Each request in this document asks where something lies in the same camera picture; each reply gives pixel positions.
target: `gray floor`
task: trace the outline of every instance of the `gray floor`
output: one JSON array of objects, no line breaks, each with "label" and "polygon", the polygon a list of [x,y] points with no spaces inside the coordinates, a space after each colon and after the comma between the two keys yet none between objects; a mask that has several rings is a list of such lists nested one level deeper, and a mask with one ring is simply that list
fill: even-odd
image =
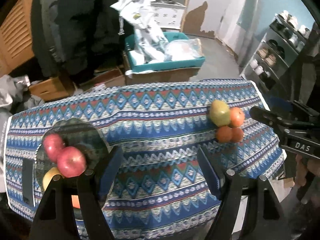
[{"label": "gray floor", "polygon": [[216,40],[199,38],[201,40],[202,52],[205,62],[199,73],[190,78],[190,81],[209,78],[240,78],[239,66],[233,55],[227,51],[227,47],[221,45]]}]

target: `floor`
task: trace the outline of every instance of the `floor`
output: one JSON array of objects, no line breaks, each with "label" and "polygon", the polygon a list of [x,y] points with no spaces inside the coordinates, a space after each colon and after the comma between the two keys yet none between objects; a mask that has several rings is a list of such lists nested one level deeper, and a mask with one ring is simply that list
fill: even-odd
[{"label": "floor", "polygon": [[190,78],[191,81],[210,78],[239,78],[239,66],[227,47],[222,46],[216,40],[199,38],[205,62],[199,73]]},{"label": "floor", "polygon": [[[199,38],[201,41],[202,52],[205,55],[205,62],[196,76],[190,78],[191,81],[210,79],[210,78],[240,78],[241,69],[235,61],[232,54],[228,52],[228,47],[221,45],[219,42],[208,38]],[[284,187],[283,180],[270,181],[278,200],[281,202],[289,193],[291,188]],[[233,232],[238,232],[242,228],[244,214],[246,210],[247,199],[244,199],[239,207],[239,212]],[[203,230],[209,230],[210,223]]]}]

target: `white storage box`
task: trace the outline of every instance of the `white storage box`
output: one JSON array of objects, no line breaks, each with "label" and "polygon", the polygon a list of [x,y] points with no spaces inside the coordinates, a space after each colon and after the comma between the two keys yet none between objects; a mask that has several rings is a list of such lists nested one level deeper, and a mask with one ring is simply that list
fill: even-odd
[{"label": "white storage box", "polygon": [[156,3],[152,2],[156,23],[161,28],[180,30],[181,20],[186,6],[180,3]]}]

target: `louvered door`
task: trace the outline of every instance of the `louvered door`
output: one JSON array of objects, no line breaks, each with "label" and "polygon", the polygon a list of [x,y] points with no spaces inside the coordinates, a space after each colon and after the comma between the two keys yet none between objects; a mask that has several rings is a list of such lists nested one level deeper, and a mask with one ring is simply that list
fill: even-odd
[{"label": "louvered door", "polygon": [[35,55],[32,51],[32,0],[18,0],[0,27],[0,76],[10,73]]}]

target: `table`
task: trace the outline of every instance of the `table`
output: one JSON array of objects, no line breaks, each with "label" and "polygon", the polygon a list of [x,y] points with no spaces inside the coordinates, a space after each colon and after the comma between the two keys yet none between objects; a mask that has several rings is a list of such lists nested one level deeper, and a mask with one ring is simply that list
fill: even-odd
[{"label": "table", "polygon": [[[243,142],[215,140],[216,127],[207,115],[215,99],[244,111]],[[220,202],[210,194],[198,165],[198,147],[207,147],[224,168],[251,178],[270,177],[284,161],[273,130],[250,118],[252,106],[268,107],[254,83],[213,79],[108,88],[15,114],[5,137],[9,205],[33,219],[36,208],[22,198],[22,160],[34,158],[42,136],[57,121],[76,117],[124,151],[113,192],[102,209],[115,238],[154,239],[202,225],[215,217]],[[34,192],[37,206],[42,192],[36,179]],[[86,239],[83,222],[77,226]]]}]

